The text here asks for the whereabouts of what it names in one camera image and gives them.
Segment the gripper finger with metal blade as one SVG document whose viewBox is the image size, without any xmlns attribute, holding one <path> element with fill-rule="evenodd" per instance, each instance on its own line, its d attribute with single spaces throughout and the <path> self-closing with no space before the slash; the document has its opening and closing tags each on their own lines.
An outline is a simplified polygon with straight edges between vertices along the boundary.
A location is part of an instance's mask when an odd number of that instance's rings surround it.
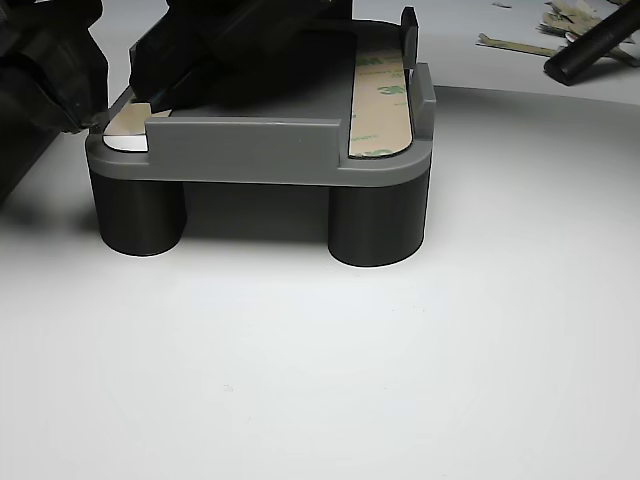
<svg viewBox="0 0 640 480">
<path fill-rule="evenodd" d="M 19 59 L 40 96 L 41 125 L 95 125 L 108 107 L 108 63 L 86 31 L 38 29 L 26 33 Z"/>
</svg>

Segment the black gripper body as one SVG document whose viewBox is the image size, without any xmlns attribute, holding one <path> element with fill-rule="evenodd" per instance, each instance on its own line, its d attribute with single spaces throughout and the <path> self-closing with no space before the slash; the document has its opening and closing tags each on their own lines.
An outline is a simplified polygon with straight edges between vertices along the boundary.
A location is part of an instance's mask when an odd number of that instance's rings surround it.
<svg viewBox="0 0 640 480">
<path fill-rule="evenodd" d="M 351 1 L 169 1 L 174 14 L 216 60 L 238 65 L 279 50 L 318 20 L 349 20 Z"/>
<path fill-rule="evenodd" d="M 40 38 L 69 48 L 81 65 L 102 65 L 103 53 L 89 32 L 102 13 L 101 1 L 2 1 L 1 64 Z"/>
</svg>

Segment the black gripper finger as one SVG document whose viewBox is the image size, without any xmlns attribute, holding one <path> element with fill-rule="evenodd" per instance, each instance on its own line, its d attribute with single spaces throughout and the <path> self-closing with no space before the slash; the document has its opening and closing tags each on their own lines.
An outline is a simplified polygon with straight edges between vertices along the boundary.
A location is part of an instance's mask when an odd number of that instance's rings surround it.
<svg viewBox="0 0 640 480">
<path fill-rule="evenodd" d="M 135 45 L 129 84 L 140 100 L 173 86 L 200 58 L 200 40 L 178 24 L 156 24 Z"/>
<path fill-rule="evenodd" d="M 1 198 L 6 199 L 61 133 L 79 133 L 88 125 L 36 122 L 40 96 L 34 78 L 19 57 L 1 64 Z"/>
<path fill-rule="evenodd" d="M 223 67 L 207 49 L 165 49 L 144 54 L 144 101 L 153 111 L 193 104 Z"/>
</svg>

